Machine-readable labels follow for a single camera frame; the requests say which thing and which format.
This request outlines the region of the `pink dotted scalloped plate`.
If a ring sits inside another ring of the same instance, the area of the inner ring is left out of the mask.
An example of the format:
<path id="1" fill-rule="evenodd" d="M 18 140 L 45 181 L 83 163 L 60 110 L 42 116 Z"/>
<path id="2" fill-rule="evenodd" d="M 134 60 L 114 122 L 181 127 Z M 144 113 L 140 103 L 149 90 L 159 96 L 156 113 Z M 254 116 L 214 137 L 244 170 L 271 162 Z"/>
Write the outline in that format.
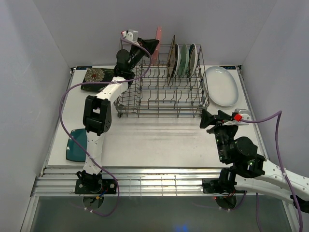
<path id="1" fill-rule="evenodd" d="M 159 56 L 159 50 L 160 50 L 160 46 L 161 46 L 161 39 L 162 39 L 162 27 L 159 26 L 157 27 L 157 31 L 156 31 L 156 39 L 159 41 L 154 53 L 152 54 L 152 65 L 155 65 L 157 60 L 158 60 L 158 56 Z"/>

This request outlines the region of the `cream floral square plate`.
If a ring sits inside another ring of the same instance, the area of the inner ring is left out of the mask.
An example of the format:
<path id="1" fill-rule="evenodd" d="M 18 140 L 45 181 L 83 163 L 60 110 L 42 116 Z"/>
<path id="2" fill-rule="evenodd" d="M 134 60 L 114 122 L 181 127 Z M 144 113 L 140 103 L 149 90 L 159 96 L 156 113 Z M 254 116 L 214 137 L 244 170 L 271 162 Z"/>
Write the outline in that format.
<path id="1" fill-rule="evenodd" d="M 167 61 L 167 81 L 168 85 L 171 82 L 173 73 L 174 73 L 174 67 L 176 62 L 176 41 L 175 41 L 175 35 L 172 37 L 169 54 L 168 54 L 168 61 Z"/>

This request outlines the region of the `green floral plate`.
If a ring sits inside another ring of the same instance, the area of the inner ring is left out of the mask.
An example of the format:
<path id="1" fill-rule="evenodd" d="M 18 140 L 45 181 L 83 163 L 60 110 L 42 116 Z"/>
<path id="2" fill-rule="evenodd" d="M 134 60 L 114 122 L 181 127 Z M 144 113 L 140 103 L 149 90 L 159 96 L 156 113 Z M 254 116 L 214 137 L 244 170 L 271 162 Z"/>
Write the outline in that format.
<path id="1" fill-rule="evenodd" d="M 189 51 L 186 44 L 182 45 L 181 52 L 180 52 L 181 58 L 180 58 L 180 65 L 178 69 L 178 75 L 180 78 L 183 78 L 187 68 L 188 68 L 188 62 L 189 62 Z"/>

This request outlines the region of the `green red rimmed white plate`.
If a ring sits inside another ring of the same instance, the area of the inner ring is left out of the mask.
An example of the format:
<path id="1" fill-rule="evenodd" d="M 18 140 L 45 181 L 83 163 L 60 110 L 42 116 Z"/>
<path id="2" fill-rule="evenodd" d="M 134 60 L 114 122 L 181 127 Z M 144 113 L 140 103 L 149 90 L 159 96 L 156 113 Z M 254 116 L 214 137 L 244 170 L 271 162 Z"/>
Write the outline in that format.
<path id="1" fill-rule="evenodd" d="M 196 70 L 197 65 L 197 46 L 195 43 L 190 45 L 189 48 L 189 66 L 188 66 L 188 78 L 191 78 Z"/>

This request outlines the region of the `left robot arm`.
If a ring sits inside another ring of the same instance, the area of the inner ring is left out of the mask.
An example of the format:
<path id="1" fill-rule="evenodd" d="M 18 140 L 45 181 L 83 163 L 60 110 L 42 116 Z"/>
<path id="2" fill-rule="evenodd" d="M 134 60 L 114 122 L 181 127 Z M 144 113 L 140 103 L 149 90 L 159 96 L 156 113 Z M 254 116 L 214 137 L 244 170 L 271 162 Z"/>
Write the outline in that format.
<path id="1" fill-rule="evenodd" d="M 169 45 L 152 65 L 158 39 L 124 40 L 109 79 L 87 96 L 83 125 L 86 158 L 77 177 L 97 193 L 109 166 L 180 167 L 168 158 L 193 152 L 202 111 L 209 106 L 204 88 L 203 52 L 196 45 Z"/>

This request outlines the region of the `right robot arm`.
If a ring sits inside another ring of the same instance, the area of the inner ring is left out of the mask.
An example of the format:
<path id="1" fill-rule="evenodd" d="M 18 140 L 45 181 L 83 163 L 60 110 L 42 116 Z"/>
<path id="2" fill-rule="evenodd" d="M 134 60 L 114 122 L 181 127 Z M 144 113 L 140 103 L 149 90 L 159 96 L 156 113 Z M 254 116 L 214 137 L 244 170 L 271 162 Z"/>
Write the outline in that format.
<path id="1" fill-rule="evenodd" d="M 248 110 L 237 109 L 231 115 L 221 110 L 215 115 L 202 110 L 200 128 L 215 136 L 219 161 L 228 165 L 220 171 L 219 178 L 203 179 L 203 191 L 227 195 L 255 191 L 286 201 L 308 213 L 309 179 L 258 154 L 258 147 L 250 138 L 235 137 L 239 126 L 253 123 Z"/>

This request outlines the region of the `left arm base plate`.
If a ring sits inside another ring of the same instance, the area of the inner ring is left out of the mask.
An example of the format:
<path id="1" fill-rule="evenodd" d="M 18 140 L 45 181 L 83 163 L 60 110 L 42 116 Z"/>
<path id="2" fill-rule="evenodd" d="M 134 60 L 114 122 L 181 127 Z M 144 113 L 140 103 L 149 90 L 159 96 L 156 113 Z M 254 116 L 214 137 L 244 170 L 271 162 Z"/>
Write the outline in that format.
<path id="1" fill-rule="evenodd" d="M 115 194 L 117 184 L 113 179 L 102 179 L 99 180 L 97 183 L 86 183 L 78 179 L 75 185 L 75 194 L 97 194 L 100 195 L 102 193 L 106 194 Z"/>

